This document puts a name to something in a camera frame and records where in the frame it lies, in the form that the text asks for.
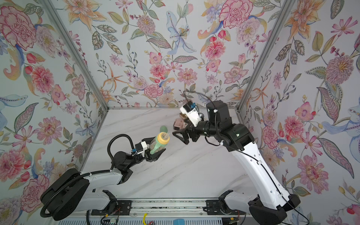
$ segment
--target table surface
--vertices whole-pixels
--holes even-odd
[[[206,110],[201,111],[207,118]],[[238,123],[235,110],[230,109],[230,116],[233,123]],[[111,167],[107,145],[114,136],[127,134],[135,145],[143,138],[155,137],[162,125],[171,133],[176,118],[179,118],[176,109],[109,110],[83,171]],[[214,138],[208,140],[217,144]],[[115,155],[118,151],[131,151],[127,138],[114,141],[111,152]],[[103,189],[117,198],[214,198],[229,189],[253,187],[240,162],[225,147],[209,145],[202,136],[185,145],[171,135],[166,151],[156,162],[144,160],[131,170],[128,181]]]

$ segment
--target floral wallpaper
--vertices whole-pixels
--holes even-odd
[[[360,224],[360,2],[296,0],[241,109],[312,225]],[[292,224],[305,224],[292,211]]]
[[[105,110],[37,1],[0,1],[0,224],[39,224],[41,194],[83,163]]]
[[[52,1],[110,107],[236,106],[281,0]]]

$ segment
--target black bracket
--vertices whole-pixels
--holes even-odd
[[[120,210],[117,211],[114,216],[128,216],[131,210],[131,200],[117,200]],[[92,216],[105,216],[106,210],[93,210],[91,212]]]

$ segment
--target metal frame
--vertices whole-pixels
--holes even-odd
[[[262,51],[262,53],[260,54],[260,59],[258,64],[255,67],[255,70],[253,72],[253,75],[251,76],[250,82],[248,84],[248,86],[245,89],[245,93],[243,94],[241,100],[240,100],[240,104],[237,107],[237,111],[239,112],[244,105],[246,104],[246,101],[248,100],[252,88],[255,85],[255,82],[257,81],[257,78],[259,77],[259,74],[262,70],[262,68],[264,67],[266,60],[272,50],[272,48],[275,45],[275,41],[278,38],[281,29],[283,28],[283,25],[285,23],[285,20],[287,19],[292,6],[294,5],[295,1],[294,0],[285,0],[283,6],[280,9],[280,13],[279,16],[274,24],[274,29],[273,32],[271,33],[271,36],[269,37],[267,44],[265,45],[264,50]]]
[[[86,79],[88,85],[93,90],[93,93],[96,96],[96,99],[98,100],[100,105],[107,112],[109,109],[109,106],[105,102],[105,99],[103,98],[103,95],[100,93],[100,90],[97,88],[96,83],[93,80],[93,77],[91,76],[89,69],[87,68],[86,64],[82,60],[80,53],[78,52],[74,42],[72,41],[72,39],[69,35],[69,32],[65,29],[65,26],[64,26],[62,20],[60,19],[59,14],[56,11],[51,0],[39,0],[39,2],[42,5],[43,9],[47,12],[48,17],[51,20],[51,22],[53,23],[53,26],[57,30],[59,36],[64,41],[66,46],[69,48],[70,54],[73,56],[73,60],[74,60],[75,64],[80,67],[80,70],[81,70],[82,74],[85,76],[85,79]]]

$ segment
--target pink flower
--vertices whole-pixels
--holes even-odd
[[[60,138],[62,127],[58,127],[61,125],[59,120],[56,120],[55,117],[44,118],[44,123],[40,122],[40,129],[36,129],[35,133],[37,133],[37,139],[40,141],[44,140],[44,145],[51,144],[52,139]]]
[[[75,103],[66,103],[65,105],[66,105],[65,110],[66,110],[67,113],[72,114],[72,113],[76,112],[77,104],[75,104]]]
[[[223,42],[213,41],[207,47],[205,55],[210,60],[220,58],[220,56],[225,52],[225,48],[226,47]]]
[[[333,28],[335,29],[335,31],[331,31],[331,33],[337,33],[340,32],[338,34],[338,37],[340,37],[342,35],[342,33],[344,32],[345,34],[349,34],[349,33],[354,33],[353,30],[350,30],[349,28],[356,25],[357,24],[357,20],[355,20],[354,22],[352,22],[351,24],[349,24],[352,20],[352,17],[349,17],[346,21],[346,23],[344,24],[344,20],[340,19],[340,26],[337,24],[333,25]]]
[[[169,64],[167,64],[167,65],[166,65],[166,66],[168,67],[167,70],[172,70],[172,71],[175,72],[176,69],[179,69],[180,67],[182,67],[182,65],[179,65],[179,66],[178,66],[178,64],[179,64],[179,63],[176,63],[176,64],[174,65],[174,62],[171,62],[171,66],[170,66]]]
[[[5,182],[14,179],[22,171],[25,156],[20,150],[10,149],[0,156],[0,179]]]
[[[185,68],[185,70],[180,69],[180,72],[177,74],[178,80],[180,82],[184,82],[187,85],[193,84],[197,80],[197,72],[193,71],[193,69]]]
[[[78,96],[80,101],[82,101],[85,95],[84,77],[80,74],[79,78],[74,78],[71,80],[71,82],[73,86],[71,93]]]
[[[80,39],[77,39],[79,37],[79,35],[76,33],[74,35],[72,35],[72,31],[69,31],[69,35],[72,38],[73,41],[79,41]]]
[[[32,48],[36,41],[35,28],[27,14],[12,6],[1,7],[0,31],[13,47]]]
[[[122,66],[125,62],[122,59],[119,59],[116,55],[111,54],[110,61],[114,63],[114,65]]]
[[[36,89],[42,93],[49,93],[54,85],[53,74],[49,69],[45,69],[43,66],[36,67],[32,71],[32,83]]]
[[[23,149],[25,147],[26,143],[31,143],[31,140],[29,140],[29,138],[36,131],[36,130],[33,130],[31,132],[31,130],[32,130],[32,126],[28,127],[27,132],[26,132],[25,128],[21,128],[21,133],[23,134],[23,136],[21,136],[20,134],[14,135],[14,138],[19,139],[21,141],[14,142],[13,147],[21,144],[20,149]]]
[[[301,139],[306,144],[305,148],[307,149],[310,146],[310,150],[312,151],[312,153],[314,155],[316,155],[315,153],[317,153],[319,155],[323,154],[319,149],[317,149],[317,148],[321,147],[321,144],[316,144],[316,143],[314,144],[314,141],[317,139],[316,135],[312,136],[310,139],[310,133],[306,132],[306,139],[303,138],[302,136],[301,136]]]
[[[36,29],[36,42],[49,56],[54,58],[56,52],[56,42],[50,30],[43,26]]]
[[[217,69],[219,68],[221,60],[217,59],[217,60],[211,60],[207,65],[206,65],[206,71],[212,71],[212,72],[216,72]]]
[[[349,225],[343,223],[340,217],[336,218],[335,216],[329,216],[329,220],[326,220],[326,222],[330,225]]]
[[[143,76],[134,79],[134,87],[136,89],[143,90],[147,85],[148,83]]]
[[[304,124],[297,116],[288,116],[285,120],[285,131],[290,137],[299,138],[304,133]]]
[[[224,22],[224,28],[240,26],[249,18],[252,7],[249,0],[227,0],[221,8],[219,21]]]
[[[347,81],[354,70],[353,62],[348,55],[331,59],[325,70],[326,81],[331,84],[342,84]]]
[[[147,35],[155,31],[155,23],[148,15],[143,15],[138,19],[137,25],[139,29]]]
[[[161,54],[150,52],[150,64],[160,63],[162,59]]]
[[[278,135],[276,134],[276,130],[274,130],[271,126],[266,126],[263,130],[262,130],[262,135],[263,135],[263,139],[265,144],[267,144],[267,146],[271,149],[274,149],[277,147],[278,142]]]
[[[273,126],[276,119],[278,118],[278,113],[274,112],[272,109],[269,109],[264,114],[264,123],[267,126]]]
[[[318,158],[316,155],[312,157],[306,155],[304,156],[304,161],[300,158],[298,159],[297,167],[301,169],[300,183],[306,185],[310,191],[313,185],[314,191],[321,194],[322,190],[329,190],[329,184],[325,181],[329,178],[329,174],[328,172],[322,171],[324,165],[322,163],[316,164],[317,161]]]
[[[239,67],[233,67],[230,72],[227,71],[224,73],[225,76],[225,84],[231,84],[231,83],[235,83],[236,81],[238,81],[239,79],[241,79],[243,76],[245,76],[248,73],[248,69],[243,69],[241,70]]]
[[[265,33],[262,34],[262,36],[264,37],[264,39],[260,39],[256,38],[258,42],[266,42],[268,40],[268,38],[271,36],[272,30],[269,30],[268,34],[266,35]]]
[[[55,87],[51,90],[51,97],[53,98],[53,101],[56,102],[62,102],[66,99],[64,93],[61,90],[61,87],[56,84]]]
[[[302,121],[309,121],[314,118],[309,102],[305,102],[299,108],[297,108],[297,110],[295,110],[295,115],[297,115]]]
[[[158,84],[151,84],[144,89],[144,94],[151,98],[156,98],[162,95],[162,92],[163,89],[162,87],[159,87]]]
[[[244,64],[246,61],[245,59],[245,53],[239,55],[239,63]]]
[[[274,76],[274,87],[275,89],[280,89],[280,85],[281,85],[281,72],[280,73],[276,73],[276,75]]]
[[[154,76],[154,77],[162,77],[165,73],[166,73],[166,68],[163,64],[159,63],[159,64],[155,64],[151,67],[150,69],[150,73]]]
[[[25,212],[31,212],[40,205],[40,197],[49,187],[49,184],[49,179],[44,174],[39,174],[37,179],[30,179],[21,196],[21,209]]]
[[[119,9],[123,6],[125,6],[125,8],[127,8],[128,5],[132,4],[132,1],[127,1],[127,0],[118,0],[119,2],[116,2],[116,5],[119,5]]]
[[[67,63],[65,63],[64,68],[66,69],[66,71],[70,74],[72,74],[74,72],[74,69]]]
[[[207,81],[208,83],[210,83],[210,84],[216,84],[216,83],[218,83],[217,79],[214,77],[213,74],[210,75],[210,76],[206,75],[206,81]]]
[[[251,19],[248,19],[247,21],[242,23],[239,27],[237,27],[236,40],[238,44],[251,39],[255,35],[259,26],[260,26],[260,22],[254,17],[252,17]]]

